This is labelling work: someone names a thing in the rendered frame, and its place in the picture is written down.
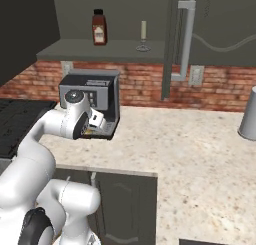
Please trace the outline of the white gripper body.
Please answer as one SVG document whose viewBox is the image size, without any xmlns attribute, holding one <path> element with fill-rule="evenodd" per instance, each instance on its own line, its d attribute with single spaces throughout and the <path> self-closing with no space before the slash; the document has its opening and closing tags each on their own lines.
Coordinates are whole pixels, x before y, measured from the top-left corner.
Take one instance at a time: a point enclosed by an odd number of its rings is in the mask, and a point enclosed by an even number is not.
<svg viewBox="0 0 256 245">
<path fill-rule="evenodd" d="M 93 111 L 89 119 L 88 128 L 96 132 L 104 132 L 106 130 L 106 120 L 104 115 L 101 112 Z"/>
</svg>

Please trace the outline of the dark grey base cabinet door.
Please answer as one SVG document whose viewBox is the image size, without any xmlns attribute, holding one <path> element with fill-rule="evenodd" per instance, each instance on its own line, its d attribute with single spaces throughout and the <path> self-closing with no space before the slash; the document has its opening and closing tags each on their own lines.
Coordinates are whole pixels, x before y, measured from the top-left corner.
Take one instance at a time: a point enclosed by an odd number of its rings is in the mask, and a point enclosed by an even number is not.
<svg viewBox="0 0 256 245">
<path fill-rule="evenodd" d="M 97 173 L 102 245 L 156 245 L 157 178 Z"/>
<path fill-rule="evenodd" d="M 57 178 L 64 180 L 59 202 L 65 210 L 66 221 L 54 245 L 101 245 L 88 222 L 88 216 L 100 205 L 100 193 L 89 184 L 89 174 L 81 170 L 58 169 Z"/>
</svg>

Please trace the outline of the open grey cabinet door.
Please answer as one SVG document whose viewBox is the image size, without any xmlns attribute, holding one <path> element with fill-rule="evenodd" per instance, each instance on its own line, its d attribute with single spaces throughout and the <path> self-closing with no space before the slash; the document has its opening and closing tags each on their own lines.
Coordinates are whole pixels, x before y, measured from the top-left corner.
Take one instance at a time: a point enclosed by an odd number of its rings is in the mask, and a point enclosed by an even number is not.
<svg viewBox="0 0 256 245">
<path fill-rule="evenodd" d="M 171 79 L 173 74 L 173 65 L 180 53 L 180 37 L 182 29 L 183 11 L 178 8 L 179 0 L 168 0 L 164 64 L 162 75 L 162 93 L 161 100 L 164 101 L 170 97 Z"/>
</svg>

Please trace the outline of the black coffee machine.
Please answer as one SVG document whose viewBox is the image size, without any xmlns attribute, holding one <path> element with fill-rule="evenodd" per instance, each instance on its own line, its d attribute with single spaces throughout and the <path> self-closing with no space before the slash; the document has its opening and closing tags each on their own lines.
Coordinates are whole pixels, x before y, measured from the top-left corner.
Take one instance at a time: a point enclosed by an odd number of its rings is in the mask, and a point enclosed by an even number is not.
<svg viewBox="0 0 256 245">
<path fill-rule="evenodd" d="M 69 90 L 81 90 L 88 95 L 90 106 L 104 115 L 105 130 L 86 130 L 83 138 L 113 138 L 120 120 L 119 74 L 117 70 L 71 69 L 60 82 L 60 106 L 63 109 L 66 108 L 64 95 Z"/>
</svg>

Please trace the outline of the black hob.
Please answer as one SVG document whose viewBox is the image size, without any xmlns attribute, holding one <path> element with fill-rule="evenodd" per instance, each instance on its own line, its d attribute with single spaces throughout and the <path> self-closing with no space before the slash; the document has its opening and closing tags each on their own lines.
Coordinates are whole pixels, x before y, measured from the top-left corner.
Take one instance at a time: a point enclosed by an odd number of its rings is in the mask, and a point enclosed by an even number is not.
<svg viewBox="0 0 256 245">
<path fill-rule="evenodd" d="M 0 158 L 12 159 L 33 125 L 57 103 L 0 98 Z"/>
</svg>

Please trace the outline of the brown sauce bottle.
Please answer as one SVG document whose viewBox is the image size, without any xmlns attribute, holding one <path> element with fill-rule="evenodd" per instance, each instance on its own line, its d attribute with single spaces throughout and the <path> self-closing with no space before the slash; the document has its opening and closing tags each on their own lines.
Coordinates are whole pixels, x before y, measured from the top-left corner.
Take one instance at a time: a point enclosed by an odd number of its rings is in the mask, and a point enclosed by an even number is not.
<svg viewBox="0 0 256 245">
<path fill-rule="evenodd" d="M 107 44 L 107 23 L 102 9 L 95 9 L 92 17 L 93 42 L 97 46 Z"/>
</svg>

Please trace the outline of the dark range hood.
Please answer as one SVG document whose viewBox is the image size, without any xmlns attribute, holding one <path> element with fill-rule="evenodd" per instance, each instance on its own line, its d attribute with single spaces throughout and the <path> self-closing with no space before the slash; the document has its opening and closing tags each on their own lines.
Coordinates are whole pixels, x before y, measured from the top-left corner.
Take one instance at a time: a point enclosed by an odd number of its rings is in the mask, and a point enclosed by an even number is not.
<svg viewBox="0 0 256 245">
<path fill-rule="evenodd" d="M 0 0 L 0 87 L 59 39 L 54 0 Z"/>
</svg>

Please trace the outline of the grey cylindrical container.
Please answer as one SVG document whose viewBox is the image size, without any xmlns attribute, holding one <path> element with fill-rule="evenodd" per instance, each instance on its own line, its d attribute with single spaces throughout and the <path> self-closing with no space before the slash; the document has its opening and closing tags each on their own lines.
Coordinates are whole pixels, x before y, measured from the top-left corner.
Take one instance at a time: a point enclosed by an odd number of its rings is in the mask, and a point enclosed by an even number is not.
<svg viewBox="0 0 256 245">
<path fill-rule="evenodd" d="M 256 141 L 256 86 L 253 86 L 238 129 L 244 139 Z"/>
</svg>

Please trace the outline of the white wall socket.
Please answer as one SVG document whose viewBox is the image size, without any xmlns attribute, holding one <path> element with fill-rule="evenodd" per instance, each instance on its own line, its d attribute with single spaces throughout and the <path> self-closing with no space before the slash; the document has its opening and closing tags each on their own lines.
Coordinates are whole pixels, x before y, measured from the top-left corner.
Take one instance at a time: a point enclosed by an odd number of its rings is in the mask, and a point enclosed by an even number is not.
<svg viewBox="0 0 256 245">
<path fill-rule="evenodd" d="M 189 84 L 201 85 L 203 81 L 204 67 L 201 65 L 192 65 L 190 67 Z"/>
<path fill-rule="evenodd" d="M 65 77 L 69 73 L 69 71 L 73 68 L 73 62 L 62 61 L 61 68 L 62 68 L 62 77 Z"/>
</svg>

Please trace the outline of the grey open wall cabinet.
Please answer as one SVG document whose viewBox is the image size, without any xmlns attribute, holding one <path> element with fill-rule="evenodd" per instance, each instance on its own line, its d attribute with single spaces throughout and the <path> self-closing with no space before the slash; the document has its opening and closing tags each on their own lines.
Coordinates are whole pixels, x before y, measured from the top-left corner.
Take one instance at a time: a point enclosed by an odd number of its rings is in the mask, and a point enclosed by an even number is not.
<svg viewBox="0 0 256 245">
<path fill-rule="evenodd" d="M 168 0 L 54 0 L 60 39 L 37 54 L 40 60 L 161 63 Z M 92 16 L 104 11 L 108 43 L 93 44 Z M 141 22 L 147 22 L 148 52 L 139 52 Z"/>
</svg>

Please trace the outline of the closed grey wall cabinet door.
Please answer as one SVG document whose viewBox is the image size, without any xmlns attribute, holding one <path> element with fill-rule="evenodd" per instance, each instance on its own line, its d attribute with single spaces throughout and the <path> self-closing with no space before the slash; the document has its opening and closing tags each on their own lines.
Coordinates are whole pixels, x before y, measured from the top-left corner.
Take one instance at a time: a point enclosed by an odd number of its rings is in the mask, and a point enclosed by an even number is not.
<svg viewBox="0 0 256 245">
<path fill-rule="evenodd" d="M 256 0 L 196 0 L 189 63 L 256 67 Z"/>
</svg>

